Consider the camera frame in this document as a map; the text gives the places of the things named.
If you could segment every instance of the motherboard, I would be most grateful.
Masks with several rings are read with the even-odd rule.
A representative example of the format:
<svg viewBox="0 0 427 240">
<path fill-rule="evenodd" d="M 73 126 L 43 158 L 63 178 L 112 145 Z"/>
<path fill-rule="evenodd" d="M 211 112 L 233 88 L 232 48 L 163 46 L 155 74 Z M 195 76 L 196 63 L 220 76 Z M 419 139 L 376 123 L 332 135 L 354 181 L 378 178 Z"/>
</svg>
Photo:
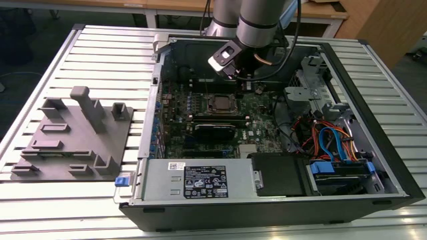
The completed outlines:
<svg viewBox="0 0 427 240">
<path fill-rule="evenodd" d="M 163 88 L 163 122 L 168 159 L 247 158 L 282 152 L 272 118 L 272 92 L 193 92 L 175 81 Z"/>
</svg>

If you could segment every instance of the power supply label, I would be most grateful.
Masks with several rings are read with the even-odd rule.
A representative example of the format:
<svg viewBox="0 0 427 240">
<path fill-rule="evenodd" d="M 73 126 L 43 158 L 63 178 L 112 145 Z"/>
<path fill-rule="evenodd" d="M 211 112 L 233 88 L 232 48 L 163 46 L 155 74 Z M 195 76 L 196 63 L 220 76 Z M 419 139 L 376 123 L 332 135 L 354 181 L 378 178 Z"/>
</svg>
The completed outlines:
<svg viewBox="0 0 427 240">
<path fill-rule="evenodd" d="M 183 192 L 187 199 L 228 198 L 225 166 L 185 166 Z"/>
</svg>

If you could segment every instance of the wooden desk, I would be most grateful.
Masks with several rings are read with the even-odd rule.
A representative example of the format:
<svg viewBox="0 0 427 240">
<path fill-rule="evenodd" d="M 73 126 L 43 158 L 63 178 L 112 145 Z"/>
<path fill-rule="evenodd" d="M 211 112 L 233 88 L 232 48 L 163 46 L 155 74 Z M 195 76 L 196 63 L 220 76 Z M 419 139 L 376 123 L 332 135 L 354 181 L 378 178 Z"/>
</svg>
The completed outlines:
<svg viewBox="0 0 427 240">
<path fill-rule="evenodd" d="M 205 9 L 205 0 L 147 0 L 147 22 L 156 23 L 157 15 L 176 15 L 201 17 Z M 343 20 L 348 18 L 347 12 L 335 11 L 330 3 L 307 2 L 302 5 L 302 22 L 327 25 L 324 38 L 334 38 Z"/>
<path fill-rule="evenodd" d="M 145 14 L 147 0 L 0 0 L 0 7 Z"/>
<path fill-rule="evenodd" d="M 157 15 L 201 17 L 205 0 L 0 0 L 0 7 L 144 14 L 148 27 L 157 28 Z M 327 25 L 324 38 L 334 38 L 347 18 L 348 14 L 336 12 L 328 3 L 302 5 L 302 22 Z"/>
<path fill-rule="evenodd" d="M 205 9 L 205 0 L 147 0 L 147 8 L 171 11 L 195 11 L 203 12 Z M 213 11 L 213 2 L 211 3 L 211 12 Z M 328 3 L 306 2 L 302 5 L 303 18 L 323 19 L 347 19 L 347 12 L 335 11 Z"/>
</svg>

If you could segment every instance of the floor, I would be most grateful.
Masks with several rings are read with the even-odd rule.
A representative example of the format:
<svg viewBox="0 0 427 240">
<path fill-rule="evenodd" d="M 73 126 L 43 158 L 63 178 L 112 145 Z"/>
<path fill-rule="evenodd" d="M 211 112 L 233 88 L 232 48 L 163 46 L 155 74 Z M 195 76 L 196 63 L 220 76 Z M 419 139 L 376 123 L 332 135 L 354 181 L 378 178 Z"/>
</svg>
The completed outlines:
<svg viewBox="0 0 427 240">
<path fill-rule="evenodd" d="M 125 13 L 60 11 L 59 16 L 60 19 L 52 19 L 48 10 L 35 9 L 32 11 L 31 18 L 36 26 L 36 33 L 27 37 L 27 42 L 32 49 L 33 60 L 21 66 L 9 66 L 0 61 L 0 83 L 5 87 L 4 92 L 0 92 L 0 140 L 40 80 L 40 76 L 33 73 L 44 73 L 75 23 L 123 27 L 145 25 L 144 16 L 132 16 Z M 200 18 L 173 16 L 167 20 L 165 16 L 160 16 L 159 24 L 160 28 L 199 30 Z M 5 73 L 15 72 L 25 73 L 3 76 Z M 427 65 L 414 62 L 406 56 L 392 72 L 427 112 L 427 98 L 424 97 Z"/>
</svg>

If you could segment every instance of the slotted aluminum surface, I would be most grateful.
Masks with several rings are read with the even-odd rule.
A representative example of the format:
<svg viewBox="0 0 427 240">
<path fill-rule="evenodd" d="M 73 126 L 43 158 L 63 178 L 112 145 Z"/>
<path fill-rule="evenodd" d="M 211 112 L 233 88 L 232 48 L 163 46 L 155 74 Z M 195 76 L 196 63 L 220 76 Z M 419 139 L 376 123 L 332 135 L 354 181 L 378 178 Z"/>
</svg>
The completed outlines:
<svg viewBox="0 0 427 240">
<path fill-rule="evenodd" d="M 121 172 L 136 170 L 140 133 L 144 126 L 152 61 L 152 41 L 159 32 L 197 35 L 197 31 L 85 26 L 73 30 L 47 71 L 40 94 L 33 93 L 0 145 L 0 239 L 388 239 L 427 238 L 427 201 L 371 214 L 347 224 L 257 227 L 212 231 L 143 232 L 119 211 L 131 197 L 129 187 L 112 182 L 8 183 L 12 165 L 43 118 L 45 97 L 68 98 L 73 86 L 88 86 L 89 96 L 104 106 L 125 102 L 136 109 L 127 139 Z M 400 157 L 427 194 L 427 124 L 399 82 L 390 75 L 370 47 L 355 40 L 302 37 L 304 42 L 328 42 L 390 137 Z M 332 82 L 335 90 L 342 90 Z M 75 105 L 71 99 L 65 104 Z"/>
</svg>

